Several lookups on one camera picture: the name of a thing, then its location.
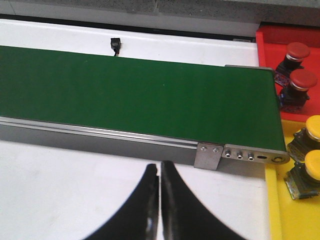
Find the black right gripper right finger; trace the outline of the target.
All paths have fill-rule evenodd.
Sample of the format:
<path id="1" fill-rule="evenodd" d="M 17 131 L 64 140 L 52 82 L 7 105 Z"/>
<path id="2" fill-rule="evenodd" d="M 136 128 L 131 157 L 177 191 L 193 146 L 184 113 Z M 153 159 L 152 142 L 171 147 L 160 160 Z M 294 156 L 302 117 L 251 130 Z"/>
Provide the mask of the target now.
<path id="1" fill-rule="evenodd" d="M 193 194 L 171 161 L 161 163 L 161 213 L 165 240 L 242 240 Z"/>

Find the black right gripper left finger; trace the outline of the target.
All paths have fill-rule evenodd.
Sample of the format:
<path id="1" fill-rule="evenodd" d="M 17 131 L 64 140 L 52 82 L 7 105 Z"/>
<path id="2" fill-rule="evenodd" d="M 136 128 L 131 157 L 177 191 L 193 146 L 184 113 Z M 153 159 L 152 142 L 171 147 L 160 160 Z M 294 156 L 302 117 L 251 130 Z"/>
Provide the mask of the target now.
<path id="1" fill-rule="evenodd" d="M 152 163 L 117 212 L 87 240 L 155 240 L 159 220 L 159 176 Z"/>

